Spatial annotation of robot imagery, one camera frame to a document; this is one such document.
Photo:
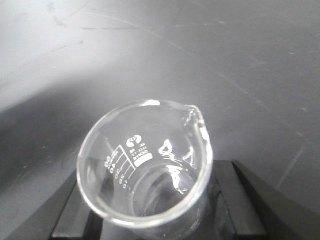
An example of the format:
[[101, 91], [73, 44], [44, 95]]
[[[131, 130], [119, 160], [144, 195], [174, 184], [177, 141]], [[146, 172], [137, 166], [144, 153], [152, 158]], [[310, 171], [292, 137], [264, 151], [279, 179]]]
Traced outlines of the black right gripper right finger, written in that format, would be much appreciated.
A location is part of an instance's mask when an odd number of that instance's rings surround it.
[[201, 240], [318, 240], [320, 215], [236, 160], [216, 160]]

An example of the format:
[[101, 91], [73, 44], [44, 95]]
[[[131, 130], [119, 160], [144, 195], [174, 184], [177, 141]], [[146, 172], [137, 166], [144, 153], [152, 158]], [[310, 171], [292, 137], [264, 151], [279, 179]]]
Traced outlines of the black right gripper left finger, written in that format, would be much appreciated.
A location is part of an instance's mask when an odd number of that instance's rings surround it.
[[8, 240], [99, 240], [103, 220], [83, 200], [73, 172]]

